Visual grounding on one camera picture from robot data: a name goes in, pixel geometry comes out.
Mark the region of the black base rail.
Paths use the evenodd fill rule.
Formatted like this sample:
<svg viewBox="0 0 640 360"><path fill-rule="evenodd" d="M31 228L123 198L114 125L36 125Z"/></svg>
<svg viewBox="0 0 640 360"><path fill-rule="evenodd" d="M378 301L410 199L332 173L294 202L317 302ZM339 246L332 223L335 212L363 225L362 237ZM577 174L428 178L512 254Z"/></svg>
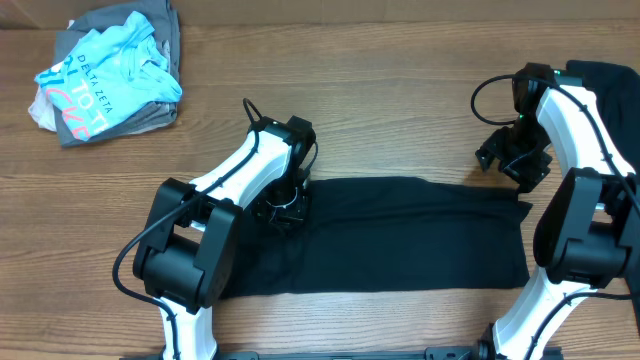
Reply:
<svg viewBox="0 0 640 360"><path fill-rule="evenodd" d="M258 354L222 352L214 360L471 360L473 348L465 346L432 347L422 351L376 351L298 354Z"/></svg>

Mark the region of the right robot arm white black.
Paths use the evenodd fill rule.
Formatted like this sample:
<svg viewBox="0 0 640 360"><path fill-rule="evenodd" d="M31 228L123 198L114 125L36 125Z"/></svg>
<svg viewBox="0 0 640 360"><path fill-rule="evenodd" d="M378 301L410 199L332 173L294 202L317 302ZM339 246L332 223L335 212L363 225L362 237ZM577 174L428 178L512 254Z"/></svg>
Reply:
<svg viewBox="0 0 640 360"><path fill-rule="evenodd" d="M508 75L517 119L497 123L475 156L494 161L531 192L549 173L562 182L534 233L536 267L521 294L491 324L472 359L558 359L547 343L587 298L632 273L639 260L639 177L617 150L582 75L528 63Z"/></svg>

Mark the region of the black t-shirt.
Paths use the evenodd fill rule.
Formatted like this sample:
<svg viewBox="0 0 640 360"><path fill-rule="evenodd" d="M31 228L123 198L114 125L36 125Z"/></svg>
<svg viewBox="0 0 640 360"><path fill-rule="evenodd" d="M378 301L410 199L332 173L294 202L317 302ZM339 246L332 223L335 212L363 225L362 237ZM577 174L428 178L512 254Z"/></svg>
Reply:
<svg viewBox="0 0 640 360"><path fill-rule="evenodd" d="M529 279L521 223L531 206L512 189L382 177L314 181L309 192L291 232L246 219L222 298L512 289Z"/></svg>

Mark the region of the grey folded garment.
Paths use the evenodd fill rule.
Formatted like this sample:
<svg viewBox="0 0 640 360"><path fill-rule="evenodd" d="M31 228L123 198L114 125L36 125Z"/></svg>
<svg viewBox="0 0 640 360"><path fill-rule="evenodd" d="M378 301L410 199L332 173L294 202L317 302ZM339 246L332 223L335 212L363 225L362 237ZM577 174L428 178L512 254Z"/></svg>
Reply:
<svg viewBox="0 0 640 360"><path fill-rule="evenodd" d="M77 18L68 29L56 34L53 62L57 64L62 61L89 30L96 29L102 32L110 26L122 25L134 11L143 14L154 27L153 37L156 46L159 52L167 58L171 76L178 78L180 26L178 13L171 7L169 0L133 1L85 13ZM95 143L156 130L172 124L176 117L177 105L175 103L151 102L129 119L90 138L89 141Z"/></svg>

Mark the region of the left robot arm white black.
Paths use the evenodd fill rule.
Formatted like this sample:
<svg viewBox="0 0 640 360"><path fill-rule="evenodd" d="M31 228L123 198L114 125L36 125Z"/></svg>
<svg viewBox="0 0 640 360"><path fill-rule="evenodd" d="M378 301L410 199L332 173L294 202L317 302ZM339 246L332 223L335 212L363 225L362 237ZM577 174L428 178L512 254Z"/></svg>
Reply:
<svg viewBox="0 0 640 360"><path fill-rule="evenodd" d="M158 188L132 272L159 307L161 359L213 359L213 304L231 275L246 216L286 233L303 224L310 197L304 159L317 151L311 122L262 117L217 168Z"/></svg>

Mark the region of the white folded garment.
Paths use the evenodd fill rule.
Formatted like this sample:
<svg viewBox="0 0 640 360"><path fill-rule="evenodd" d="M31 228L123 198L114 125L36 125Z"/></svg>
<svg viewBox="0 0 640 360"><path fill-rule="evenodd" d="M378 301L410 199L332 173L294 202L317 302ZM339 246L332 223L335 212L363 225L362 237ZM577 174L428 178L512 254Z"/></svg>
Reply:
<svg viewBox="0 0 640 360"><path fill-rule="evenodd" d="M52 68L55 70L60 68L60 63L68 56L77 43L75 33L73 31L69 32L74 22L74 19L70 19L66 30L56 34L54 64L52 65ZM56 132L54 107L41 87L37 88L34 101L28 108L28 113L40 128Z"/></svg>

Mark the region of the light blue printed t-shirt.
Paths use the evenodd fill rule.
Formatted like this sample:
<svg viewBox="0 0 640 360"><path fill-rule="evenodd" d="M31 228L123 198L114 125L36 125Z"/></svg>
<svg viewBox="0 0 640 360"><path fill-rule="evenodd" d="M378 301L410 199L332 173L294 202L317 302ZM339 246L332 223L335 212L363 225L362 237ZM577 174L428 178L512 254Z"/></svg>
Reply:
<svg viewBox="0 0 640 360"><path fill-rule="evenodd" d="M88 142L152 102L181 99L182 88L169 73L154 32L148 19L133 11L122 25L90 30L61 62L35 76L74 140Z"/></svg>

